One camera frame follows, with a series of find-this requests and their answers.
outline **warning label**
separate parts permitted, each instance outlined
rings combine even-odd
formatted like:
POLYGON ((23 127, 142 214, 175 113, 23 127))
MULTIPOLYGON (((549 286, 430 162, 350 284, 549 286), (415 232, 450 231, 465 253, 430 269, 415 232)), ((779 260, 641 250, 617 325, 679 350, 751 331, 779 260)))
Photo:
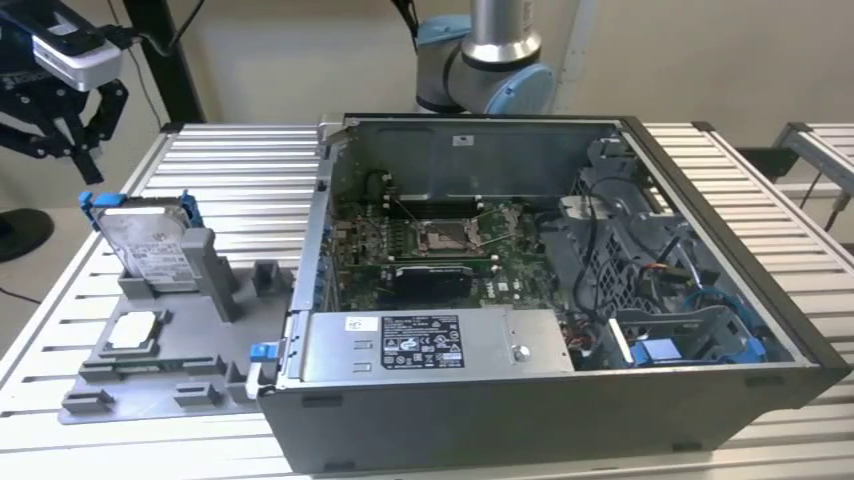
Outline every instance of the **warning label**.
POLYGON ((383 367, 463 368, 457 315, 383 317, 383 367))

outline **hard drive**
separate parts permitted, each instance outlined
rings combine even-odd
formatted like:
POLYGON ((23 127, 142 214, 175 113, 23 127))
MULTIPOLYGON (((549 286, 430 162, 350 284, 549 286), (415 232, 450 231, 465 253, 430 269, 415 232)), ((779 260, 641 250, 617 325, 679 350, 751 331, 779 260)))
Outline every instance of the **hard drive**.
POLYGON ((127 275, 146 280, 156 292, 196 290, 182 251, 188 228, 203 227, 195 198, 128 197, 104 193, 80 196, 80 206, 110 243, 127 275))

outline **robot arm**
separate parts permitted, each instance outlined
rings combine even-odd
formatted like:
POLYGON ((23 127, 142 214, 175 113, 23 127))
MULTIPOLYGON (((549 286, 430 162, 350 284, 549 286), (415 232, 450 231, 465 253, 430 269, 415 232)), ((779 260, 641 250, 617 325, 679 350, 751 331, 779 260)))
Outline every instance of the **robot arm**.
POLYGON ((471 0, 471 17, 427 19, 418 31, 419 107, 435 113, 543 113, 555 80, 539 63, 541 45, 531 0, 471 0))
POLYGON ((127 103, 118 77, 134 31, 95 27, 59 0, 2 0, 0 29, 0 112, 40 130, 39 135, 0 124, 0 145, 34 158, 71 157, 86 183, 100 183, 92 150, 112 138, 127 103), (92 90, 100 103, 84 125, 92 90))

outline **metal roller table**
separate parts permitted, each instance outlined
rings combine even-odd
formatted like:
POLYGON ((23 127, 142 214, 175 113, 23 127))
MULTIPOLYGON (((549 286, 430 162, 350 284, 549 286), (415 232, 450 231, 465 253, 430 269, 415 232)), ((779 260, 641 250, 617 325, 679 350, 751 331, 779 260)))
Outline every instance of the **metal roller table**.
MULTIPOLYGON (((854 364, 854 259, 707 125, 647 127, 854 364)), ((232 265, 275 258, 295 268, 315 147, 314 126, 187 125, 158 137, 123 191, 166 196, 190 188, 232 265)), ((288 477, 260 413, 59 424, 63 395, 119 299, 120 268, 92 234, 0 361, 0 471, 30 478, 288 477)), ((854 376, 806 408, 763 415, 714 452, 371 478, 850 478, 852 432, 854 376)))

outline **black stand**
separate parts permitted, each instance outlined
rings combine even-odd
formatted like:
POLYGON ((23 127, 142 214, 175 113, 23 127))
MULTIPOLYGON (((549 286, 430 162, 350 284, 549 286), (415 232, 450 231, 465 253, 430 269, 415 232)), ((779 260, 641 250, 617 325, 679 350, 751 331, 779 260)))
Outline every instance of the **black stand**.
POLYGON ((22 208, 0 213, 0 263, 27 255, 52 234, 54 220, 42 210, 22 208))

